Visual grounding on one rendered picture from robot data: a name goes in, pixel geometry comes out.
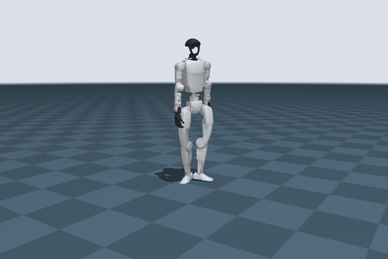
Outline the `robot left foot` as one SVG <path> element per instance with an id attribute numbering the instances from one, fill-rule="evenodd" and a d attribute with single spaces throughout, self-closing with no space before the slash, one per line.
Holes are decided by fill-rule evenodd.
<path id="1" fill-rule="evenodd" d="M 204 173 L 202 175 L 198 175 L 199 173 L 195 172 L 193 174 L 193 179 L 198 179 L 198 180 L 203 180 L 203 181 L 213 181 L 213 178 L 211 177 L 208 177 L 207 175 L 205 175 Z M 200 173 L 201 174 L 201 173 Z"/>

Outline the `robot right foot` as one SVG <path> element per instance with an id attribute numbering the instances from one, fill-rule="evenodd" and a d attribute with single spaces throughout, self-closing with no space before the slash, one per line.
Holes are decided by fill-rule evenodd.
<path id="1" fill-rule="evenodd" d="M 188 176 L 188 174 L 185 175 L 184 178 L 183 178 L 179 183 L 181 183 L 181 184 L 188 183 L 188 182 L 190 182 L 190 180 L 192 179 L 192 177 L 193 177 L 193 174 L 192 174 L 192 172 L 191 172 L 191 173 L 190 173 L 190 176 Z"/>

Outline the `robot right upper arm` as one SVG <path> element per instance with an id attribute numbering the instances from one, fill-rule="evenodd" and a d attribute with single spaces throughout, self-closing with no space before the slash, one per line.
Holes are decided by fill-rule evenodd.
<path id="1" fill-rule="evenodd" d="M 175 85 L 177 84 L 178 89 L 177 92 L 182 92 L 184 90 L 184 85 L 181 84 L 182 82 L 182 71 L 185 69 L 186 62 L 179 62 L 176 63 L 174 66 L 175 69 Z"/>

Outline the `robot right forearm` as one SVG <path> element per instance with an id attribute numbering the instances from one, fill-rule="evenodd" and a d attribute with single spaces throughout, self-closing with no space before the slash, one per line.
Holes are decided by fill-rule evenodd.
<path id="1" fill-rule="evenodd" d="M 182 93 L 181 92 L 177 92 L 177 89 L 178 89 L 178 86 L 176 84 L 175 85 L 175 90 L 174 90 L 174 96 L 175 96 L 174 111 L 175 112 L 178 111 L 178 107 L 181 108 L 181 96 L 182 96 Z"/>

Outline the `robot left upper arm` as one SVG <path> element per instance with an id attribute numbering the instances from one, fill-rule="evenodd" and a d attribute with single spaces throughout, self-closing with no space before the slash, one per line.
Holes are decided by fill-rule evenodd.
<path id="1" fill-rule="evenodd" d="M 210 68 L 211 68 L 211 63 L 209 63 L 208 61 L 204 61 L 205 62 L 205 82 L 204 82 L 204 87 L 205 88 L 209 88 L 212 86 L 212 82 L 209 81 L 209 76 L 210 76 Z"/>

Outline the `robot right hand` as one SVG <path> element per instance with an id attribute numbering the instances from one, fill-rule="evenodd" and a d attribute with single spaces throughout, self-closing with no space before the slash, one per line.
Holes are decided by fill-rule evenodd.
<path id="1" fill-rule="evenodd" d="M 183 128 L 184 126 L 181 125 L 181 122 L 184 124 L 184 121 L 181 119 L 181 108 L 178 107 L 178 111 L 175 112 L 175 125 L 177 127 Z"/>

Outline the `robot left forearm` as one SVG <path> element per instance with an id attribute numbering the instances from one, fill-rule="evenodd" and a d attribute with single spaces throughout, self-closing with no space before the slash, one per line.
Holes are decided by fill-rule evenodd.
<path id="1" fill-rule="evenodd" d="M 204 91 L 204 104 L 205 105 L 208 105 L 208 102 L 210 101 L 210 89 L 211 89 L 211 87 L 209 87 L 208 89 L 207 88 L 203 89 L 203 91 Z"/>

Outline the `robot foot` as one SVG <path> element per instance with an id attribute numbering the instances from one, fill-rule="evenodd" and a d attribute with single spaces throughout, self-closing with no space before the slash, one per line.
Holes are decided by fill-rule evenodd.
<path id="1" fill-rule="evenodd" d="M 193 174 L 193 179 L 198 179 L 198 180 L 203 180 L 203 181 L 213 181 L 213 178 L 211 177 L 208 177 L 207 175 L 205 175 L 204 173 L 202 175 L 198 175 L 199 173 L 195 172 Z M 201 174 L 201 173 L 200 173 Z"/>
<path id="2" fill-rule="evenodd" d="M 193 174 L 192 174 L 192 172 L 191 172 L 191 173 L 190 173 L 190 176 L 188 176 L 188 174 L 185 175 L 184 178 L 183 178 L 179 183 L 181 183 L 181 184 L 188 183 L 188 182 L 190 182 L 190 180 L 192 179 L 192 177 L 193 177 Z"/>

